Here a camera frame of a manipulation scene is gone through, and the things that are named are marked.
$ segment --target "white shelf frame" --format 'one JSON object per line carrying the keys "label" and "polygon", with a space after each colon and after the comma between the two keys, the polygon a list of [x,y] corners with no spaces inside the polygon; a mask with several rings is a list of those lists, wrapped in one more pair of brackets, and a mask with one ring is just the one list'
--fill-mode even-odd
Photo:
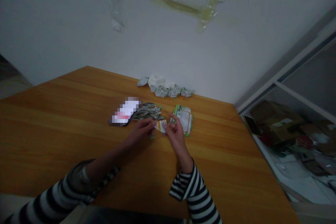
{"label": "white shelf frame", "polygon": [[[291,90],[282,82],[284,82],[289,76],[303,67],[307,62],[312,60],[321,51],[326,50],[332,44],[336,42],[336,21],[330,22],[318,35],[318,37],[311,42],[305,49],[303,49],[298,55],[294,57],[286,66],[284,66],[278,73],[276,73],[273,78],[267,81],[257,92],[255,92],[250,98],[248,98],[241,106],[237,108],[238,114],[242,115],[244,112],[254,106],[257,102],[262,100],[268,93],[270,93],[275,87],[281,88],[283,91],[287,92],[291,96],[295,97],[302,103],[306,104],[308,107],[319,113],[321,116],[327,118],[332,123],[336,124],[336,116],[332,115],[328,111],[319,107],[318,105],[312,103],[302,95]],[[321,47],[314,55],[309,56],[314,49]]]}
{"label": "white shelf frame", "polygon": [[306,99],[302,95],[294,92],[292,89],[288,88],[284,84],[282,84],[282,83],[280,83],[278,81],[276,81],[274,84],[277,85],[279,88],[281,88],[283,91],[287,92],[291,96],[293,96],[296,99],[298,99],[299,101],[301,101],[302,103],[306,104],[308,107],[310,107],[311,109],[313,109],[314,111],[316,111],[317,113],[319,113],[321,116],[327,118],[329,121],[331,121],[332,123],[336,124],[336,117],[334,115],[330,114],[328,111],[320,108],[319,106],[317,106],[316,104],[312,103],[311,101],[309,101],[308,99]]}

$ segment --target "smartphone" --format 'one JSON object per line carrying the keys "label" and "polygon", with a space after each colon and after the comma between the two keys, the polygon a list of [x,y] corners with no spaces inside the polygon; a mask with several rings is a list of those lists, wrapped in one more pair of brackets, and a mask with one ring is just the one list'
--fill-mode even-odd
{"label": "smartphone", "polygon": [[253,134],[256,135],[258,137],[262,136],[261,131],[259,130],[255,120],[252,117],[248,117],[246,115],[244,115],[244,121],[246,122],[249,131]]}

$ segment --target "finger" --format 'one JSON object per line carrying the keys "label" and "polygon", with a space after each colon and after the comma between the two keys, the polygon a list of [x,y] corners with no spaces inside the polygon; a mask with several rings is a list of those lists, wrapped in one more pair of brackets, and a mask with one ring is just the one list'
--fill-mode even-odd
{"label": "finger", "polygon": [[153,121],[151,123],[149,123],[146,127],[142,128],[141,130],[146,134],[148,132],[150,132],[151,130],[154,129],[155,125],[156,125],[157,121]]}
{"label": "finger", "polygon": [[171,128],[172,130],[176,127],[176,124],[173,123],[173,122],[169,122],[167,125],[168,125],[169,128]]}
{"label": "finger", "polygon": [[139,128],[144,128],[144,127],[146,127],[148,124],[150,124],[152,122],[154,122],[154,120],[152,118],[147,118],[147,119],[140,120],[138,122]]}
{"label": "finger", "polygon": [[163,128],[166,131],[166,134],[169,136],[169,138],[174,137],[174,132],[172,131],[170,127],[168,127],[168,125],[164,125]]}
{"label": "finger", "polygon": [[182,129],[182,124],[180,122],[180,119],[172,113],[168,113],[168,115],[170,115],[175,120],[177,128]]}

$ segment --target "person's left hand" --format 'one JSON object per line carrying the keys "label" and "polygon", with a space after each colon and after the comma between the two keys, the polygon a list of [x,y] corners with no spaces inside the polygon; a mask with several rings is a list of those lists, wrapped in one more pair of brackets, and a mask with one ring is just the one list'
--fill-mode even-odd
{"label": "person's left hand", "polygon": [[156,123],[157,121],[150,118],[138,121],[124,141],[125,144],[131,147],[144,137],[151,136],[154,133]]}

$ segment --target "cardboard box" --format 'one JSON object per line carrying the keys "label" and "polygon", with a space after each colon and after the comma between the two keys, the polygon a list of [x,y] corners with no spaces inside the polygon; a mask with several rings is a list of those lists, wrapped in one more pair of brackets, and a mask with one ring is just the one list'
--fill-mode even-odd
{"label": "cardboard box", "polygon": [[329,135],[325,134],[319,127],[316,126],[322,125],[324,128],[326,122],[317,122],[314,124],[301,125],[300,129],[313,141],[318,142],[317,149],[321,151],[326,156],[335,157],[336,156],[336,140],[333,138],[333,131],[328,132]]}
{"label": "cardboard box", "polygon": [[267,124],[263,124],[260,127],[263,132],[272,139],[272,144],[276,145],[284,141],[293,141],[299,136],[299,133],[291,133],[284,128],[271,127]]}
{"label": "cardboard box", "polygon": [[272,101],[262,101],[251,110],[251,115],[260,125],[268,124],[272,128],[288,129],[304,123],[304,119],[289,107]]}
{"label": "cardboard box", "polygon": [[336,124],[329,120],[317,121],[314,124],[319,127],[324,134],[336,141]]}

